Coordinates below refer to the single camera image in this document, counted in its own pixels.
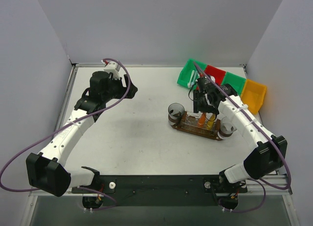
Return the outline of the light blue toothbrush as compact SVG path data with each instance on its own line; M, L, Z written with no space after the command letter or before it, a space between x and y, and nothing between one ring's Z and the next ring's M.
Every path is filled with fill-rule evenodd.
M194 83L195 83L195 80L197 79L197 76L198 76L198 73L197 73L196 71L194 71L194 77L193 77L193 81L192 81L192 83L191 83L191 87L190 87L190 88L193 87L193 85L194 85Z

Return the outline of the clear glass cup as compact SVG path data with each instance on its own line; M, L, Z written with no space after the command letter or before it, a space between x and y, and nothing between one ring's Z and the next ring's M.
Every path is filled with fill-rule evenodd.
M235 131L237 131L237 128L231 123L230 119L227 117L224 117L220 123L218 137L220 139L227 139L231 137Z

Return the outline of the orange toothpaste tube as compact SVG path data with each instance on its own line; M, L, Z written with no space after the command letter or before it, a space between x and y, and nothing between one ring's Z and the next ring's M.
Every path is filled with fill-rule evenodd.
M206 113L202 113L198 119L197 126L202 128L204 126L205 122L206 122Z

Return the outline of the grey glass cup with holder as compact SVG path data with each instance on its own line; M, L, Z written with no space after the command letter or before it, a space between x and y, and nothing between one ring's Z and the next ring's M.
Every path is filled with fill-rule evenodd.
M180 103L172 103L168 107L168 122L171 126L177 125L185 113L185 108Z

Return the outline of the white toothbrush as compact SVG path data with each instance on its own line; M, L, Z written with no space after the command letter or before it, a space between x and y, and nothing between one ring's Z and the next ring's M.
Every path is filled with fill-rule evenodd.
M190 79L189 79L189 82L187 84L187 87L190 88L191 87L191 83L193 81L193 77L194 77L194 70L191 71L191 74L190 74Z

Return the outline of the clear acrylic toothbrush rack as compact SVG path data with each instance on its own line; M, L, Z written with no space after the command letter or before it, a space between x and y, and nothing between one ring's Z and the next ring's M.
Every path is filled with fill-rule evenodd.
M206 115L203 115L202 113L186 111L179 124L176 126L176 129L188 134L212 140L220 140L218 136L220 123L221 121L219 119L209 121Z

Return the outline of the yellow toothpaste tube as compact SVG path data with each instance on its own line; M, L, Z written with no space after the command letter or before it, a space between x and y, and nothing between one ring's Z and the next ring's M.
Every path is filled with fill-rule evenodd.
M216 115L213 113L213 114L211 115L211 117L208 119L208 122L207 122L207 124L206 124L206 128L207 128L208 130L211 130L211 129L212 129L215 120L216 120Z

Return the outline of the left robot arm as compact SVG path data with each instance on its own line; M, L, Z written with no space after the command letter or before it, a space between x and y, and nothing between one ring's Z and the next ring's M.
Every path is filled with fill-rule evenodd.
M83 134L109 108L108 102L132 99L137 91L127 73L118 78L116 72L94 72L89 87L65 123L65 129L59 131L39 153L30 153L26 158L30 185L57 197L71 187L83 186L88 192L96 192L100 188L99 172L85 166L80 171L67 171L67 159Z

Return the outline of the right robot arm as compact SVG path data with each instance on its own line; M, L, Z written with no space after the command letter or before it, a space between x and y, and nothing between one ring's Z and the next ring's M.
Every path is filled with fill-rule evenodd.
M261 180L263 176L286 166L287 141L267 130L248 111L237 92L229 84L218 86L196 81L193 92L194 112L223 114L226 124L218 131L220 138L237 131L248 144L250 154L240 163L219 173L222 183L235 184L247 179Z

